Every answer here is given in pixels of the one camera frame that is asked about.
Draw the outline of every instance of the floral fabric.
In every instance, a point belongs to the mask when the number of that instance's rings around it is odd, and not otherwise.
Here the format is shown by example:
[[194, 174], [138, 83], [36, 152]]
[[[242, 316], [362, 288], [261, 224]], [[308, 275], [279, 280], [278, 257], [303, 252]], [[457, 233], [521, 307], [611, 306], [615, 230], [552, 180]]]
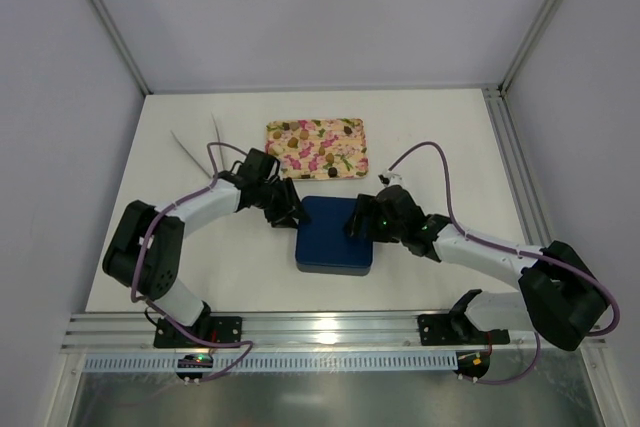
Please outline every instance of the floral fabric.
[[292, 179], [351, 179], [369, 172], [361, 119], [270, 122], [265, 150]]

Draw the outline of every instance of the robotic arm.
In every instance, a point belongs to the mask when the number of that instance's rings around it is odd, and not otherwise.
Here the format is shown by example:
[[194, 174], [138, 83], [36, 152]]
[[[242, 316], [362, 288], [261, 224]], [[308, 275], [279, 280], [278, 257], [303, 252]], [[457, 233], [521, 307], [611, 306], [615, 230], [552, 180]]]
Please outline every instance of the robotic arm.
[[[177, 278], [182, 242], [213, 220], [252, 206], [264, 210], [272, 227], [295, 228], [297, 221], [308, 220], [293, 181], [279, 178], [279, 171], [275, 157], [251, 149], [244, 162], [221, 172], [208, 192], [167, 213], [147, 246], [137, 290], [196, 336], [209, 338], [211, 309]], [[142, 239], [164, 207], [138, 200], [124, 211], [102, 268], [125, 287], [132, 287]]]
[[609, 306], [593, 282], [532, 258], [556, 259], [595, 279], [567, 244], [554, 241], [546, 248], [520, 246], [471, 230], [461, 233], [450, 217], [425, 215], [399, 176], [380, 177], [386, 187], [375, 197], [358, 196], [356, 209], [345, 225], [347, 235], [400, 242], [414, 255], [463, 265], [518, 290], [502, 294], [472, 290], [465, 294], [450, 317], [461, 339], [470, 337], [474, 328], [482, 332], [535, 329], [553, 345], [575, 350]]

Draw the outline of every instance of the white wall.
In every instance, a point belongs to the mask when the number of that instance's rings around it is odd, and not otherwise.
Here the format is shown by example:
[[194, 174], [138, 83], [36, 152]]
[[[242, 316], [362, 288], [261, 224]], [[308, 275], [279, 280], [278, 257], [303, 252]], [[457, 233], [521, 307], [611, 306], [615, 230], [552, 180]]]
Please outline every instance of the white wall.
[[142, 96], [85, 0], [0, 0], [0, 412], [41, 420]]
[[565, 0], [509, 94], [557, 236], [622, 306], [610, 337], [640, 399], [640, 0]]
[[542, 0], [105, 0], [151, 90], [497, 83]]

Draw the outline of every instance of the blue box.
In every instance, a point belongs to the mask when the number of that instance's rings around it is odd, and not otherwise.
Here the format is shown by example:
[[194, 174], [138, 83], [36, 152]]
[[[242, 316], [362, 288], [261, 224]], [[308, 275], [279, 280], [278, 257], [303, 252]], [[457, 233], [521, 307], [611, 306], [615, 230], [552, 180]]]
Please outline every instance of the blue box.
[[373, 242], [353, 239], [344, 225], [356, 199], [308, 196], [302, 205], [311, 222], [298, 225], [296, 263], [301, 272], [367, 275], [373, 263]]

